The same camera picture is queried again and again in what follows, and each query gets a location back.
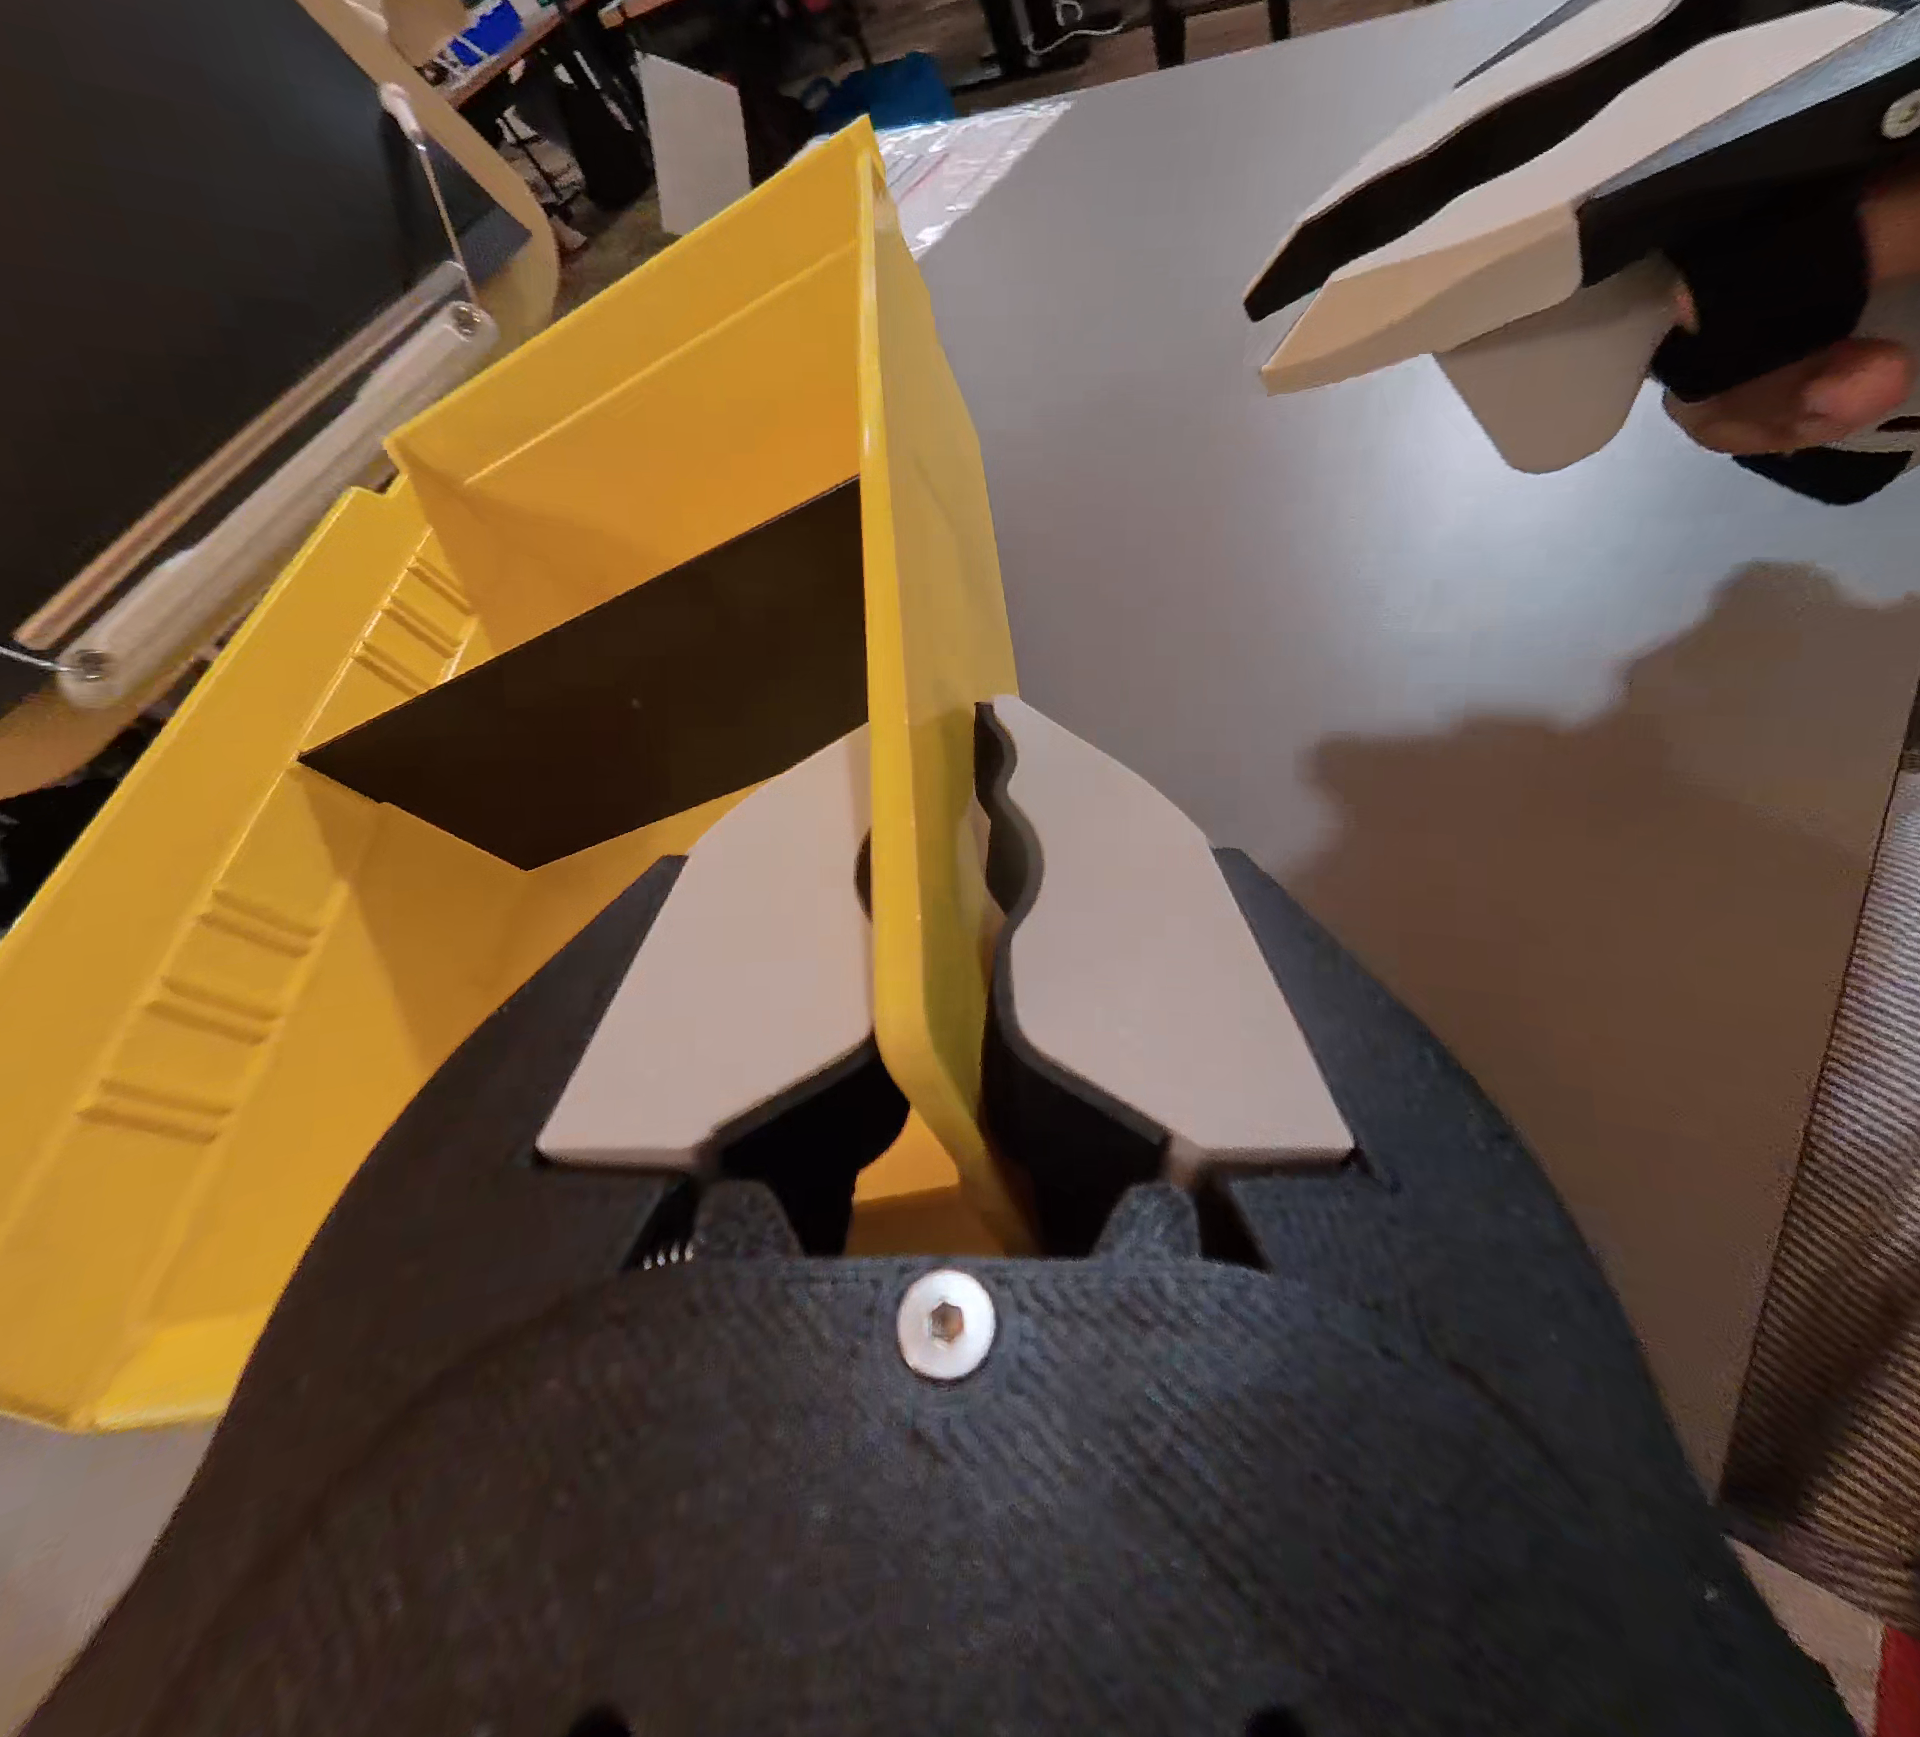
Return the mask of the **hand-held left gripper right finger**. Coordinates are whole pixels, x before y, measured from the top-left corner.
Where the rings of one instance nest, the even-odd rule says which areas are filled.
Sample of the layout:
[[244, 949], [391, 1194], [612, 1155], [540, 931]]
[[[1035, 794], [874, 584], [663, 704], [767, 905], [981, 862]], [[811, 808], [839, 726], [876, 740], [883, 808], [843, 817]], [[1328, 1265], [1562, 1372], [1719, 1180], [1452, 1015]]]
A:
[[1019, 695], [974, 711], [974, 798], [1001, 911], [981, 1093], [1035, 1187], [1354, 1152], [1199, 824]]

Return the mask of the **yellow plastic bin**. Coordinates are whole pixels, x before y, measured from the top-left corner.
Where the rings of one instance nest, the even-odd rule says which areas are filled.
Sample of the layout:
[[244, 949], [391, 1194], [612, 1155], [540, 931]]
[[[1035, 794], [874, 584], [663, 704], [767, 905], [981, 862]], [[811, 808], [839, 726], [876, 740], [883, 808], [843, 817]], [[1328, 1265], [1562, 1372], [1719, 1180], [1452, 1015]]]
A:
[[3, 935], [3, 1413], [192, 1421], [444, 1058], [839, 738], [933, 1220], [981, 1118], [977, 702], [1018, 691], [966, 403], [867, 120], [388, 437]]

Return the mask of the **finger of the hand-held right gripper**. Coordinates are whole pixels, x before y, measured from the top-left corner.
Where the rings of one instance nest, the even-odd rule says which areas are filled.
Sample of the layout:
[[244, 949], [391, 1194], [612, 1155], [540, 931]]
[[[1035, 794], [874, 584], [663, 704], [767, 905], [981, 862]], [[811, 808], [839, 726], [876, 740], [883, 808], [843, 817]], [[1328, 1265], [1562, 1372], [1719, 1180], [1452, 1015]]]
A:
[[1568, 0], [1393, 129], [1273, 248], [1242, 292], [1261, 322], [1406, 236], [1461, 195], [1571, 137], [1712, 37], [1823, 0]]
[[[1335, 270], [1303, 299], [1261, 382], [1296, 395], [1437, 357], [1511, 467], [1551, 473], [1602, 450], [1675, 325], [1675, 260], [1692, 234], [1583, 285], [1575, 205], [1602, 167], [1726, 102], [1723, 83], [1682, 113], [1651, 110], [1647, 95], [1647, 83], [1619, 93], [1544, 155]], [[1867, 308], [1860, 333], [1892, 336], [1892, 289]]]

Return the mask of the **wood-framed black screen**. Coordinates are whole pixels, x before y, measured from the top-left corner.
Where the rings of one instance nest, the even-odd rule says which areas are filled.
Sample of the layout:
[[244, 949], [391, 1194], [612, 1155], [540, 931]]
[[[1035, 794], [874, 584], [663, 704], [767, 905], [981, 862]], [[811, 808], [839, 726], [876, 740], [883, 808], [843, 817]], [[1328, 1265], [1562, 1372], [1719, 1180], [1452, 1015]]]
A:
[[69, 781], [559, 243], [361, 0], [3, 0], [3, 798]]

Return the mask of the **printed paper sheet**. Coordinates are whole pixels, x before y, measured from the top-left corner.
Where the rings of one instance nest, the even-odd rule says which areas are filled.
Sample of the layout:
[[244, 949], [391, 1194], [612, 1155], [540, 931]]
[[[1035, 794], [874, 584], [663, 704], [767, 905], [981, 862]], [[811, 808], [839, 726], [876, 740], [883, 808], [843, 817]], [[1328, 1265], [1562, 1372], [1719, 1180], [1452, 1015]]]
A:
[[911, 255], [925, 260], [1066, 116], [1069, 99], [1059, 95], [952, 120], [876, 129], [887, 196]]

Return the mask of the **person's right hand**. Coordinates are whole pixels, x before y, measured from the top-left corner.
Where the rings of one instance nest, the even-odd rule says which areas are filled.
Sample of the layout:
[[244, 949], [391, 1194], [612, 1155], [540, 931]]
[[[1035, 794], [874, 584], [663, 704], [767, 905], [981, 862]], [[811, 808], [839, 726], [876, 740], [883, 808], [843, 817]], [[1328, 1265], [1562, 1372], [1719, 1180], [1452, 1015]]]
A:
[[1916, 346], [1860, 333], [1884, 289], [1916, 285], [1916, 164], [1789, 186], [1692, 234], [1675, 270], [1651, 377], [1698, 444], [1820, 504], [1862, 501], [1902, 470], [1853, 440], [1916, 423]]

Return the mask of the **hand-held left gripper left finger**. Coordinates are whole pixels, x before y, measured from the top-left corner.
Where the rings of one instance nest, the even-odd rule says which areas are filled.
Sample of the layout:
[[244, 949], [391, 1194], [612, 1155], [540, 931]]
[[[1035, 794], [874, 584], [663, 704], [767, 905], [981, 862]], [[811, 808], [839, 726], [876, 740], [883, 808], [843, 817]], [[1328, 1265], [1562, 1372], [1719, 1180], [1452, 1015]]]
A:
[[794, 1118], [866, 1173], [905, 1100], [876, 1051], [871, 733], [764, 781], [688, 850], [536, 1148], [578, 1169], [715, 1169]]

